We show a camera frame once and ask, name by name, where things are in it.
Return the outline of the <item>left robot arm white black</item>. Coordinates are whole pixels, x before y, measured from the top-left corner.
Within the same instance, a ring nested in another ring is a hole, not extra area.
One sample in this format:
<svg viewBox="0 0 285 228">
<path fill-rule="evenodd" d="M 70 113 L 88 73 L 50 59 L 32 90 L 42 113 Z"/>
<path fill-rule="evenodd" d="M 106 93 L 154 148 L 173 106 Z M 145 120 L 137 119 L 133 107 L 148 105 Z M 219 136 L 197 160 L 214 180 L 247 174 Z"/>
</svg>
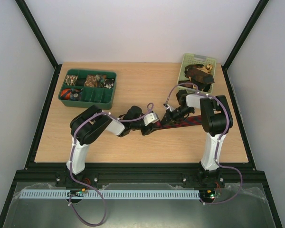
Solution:
<svg viewBox="0 0 285 228">
<path fill-rule="evenodd" d="M 158 122 L 159 118 L 152 109 L 153 103 L 149 103 L 144 114 L 140 107 L 134 105 L 126 114 L 115 118 L 110 112 L 93 105 L 75 117 L 70 123 L 72 149 L 66 163 L 70 173 L 77 175 L 85 169 L 89 147 L 104 131 L 124 137 L 130 131 L 144 130 Z"/>
</svg>

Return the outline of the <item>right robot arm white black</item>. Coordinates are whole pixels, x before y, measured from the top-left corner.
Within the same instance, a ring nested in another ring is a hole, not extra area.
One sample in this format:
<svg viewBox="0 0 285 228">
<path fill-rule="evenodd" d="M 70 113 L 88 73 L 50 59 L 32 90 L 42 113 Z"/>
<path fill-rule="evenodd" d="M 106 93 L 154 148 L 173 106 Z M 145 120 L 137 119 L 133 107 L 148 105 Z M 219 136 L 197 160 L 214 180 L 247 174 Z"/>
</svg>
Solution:
<svg viewBox="0 0 285 228">
<path fill-rule="evenodd" d="M 162 121 L 179 124 L 195 109 L 200 110 L 201 125 L 206 132 L 206 144 L 203 157 L 199 163 L 196 181 L 201 186 L 208 186 L 219 180 L 219 158 L 226 134 L 233 126 L 233 118 L 227 99 L 224 95 L 212 96 L 196 91 L 187 93 L 180 90 L 177 93 L 179 107 L 174 109 L 169 104 L 169 97 L 163 106 L 166 113 Z"/>
</svg>

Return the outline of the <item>red navy striped tie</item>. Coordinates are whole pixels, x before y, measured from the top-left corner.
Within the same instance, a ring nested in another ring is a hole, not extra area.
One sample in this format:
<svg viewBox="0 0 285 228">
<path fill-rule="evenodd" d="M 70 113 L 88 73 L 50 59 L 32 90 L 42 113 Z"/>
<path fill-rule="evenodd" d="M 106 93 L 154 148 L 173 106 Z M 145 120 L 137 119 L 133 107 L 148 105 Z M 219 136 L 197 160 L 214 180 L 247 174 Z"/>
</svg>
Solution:
<svg viewBox="0 0 285 228">
<path fill-rule="evenodd" d="M 189 127 L 189 126 L 197 126 L 197 125 L 202 125 L 202 119 L 201 115 L 197 116 L 190 116 L 184 119 L 183 121 L 177 123 L 174 121 L 169 121 L 169 122 L 158 122 L 154 124 L 153 130 L 165 130 L 165 129 L 172 129 L 172 128 L 182 128 L 182 127 Z"/>
</svg>

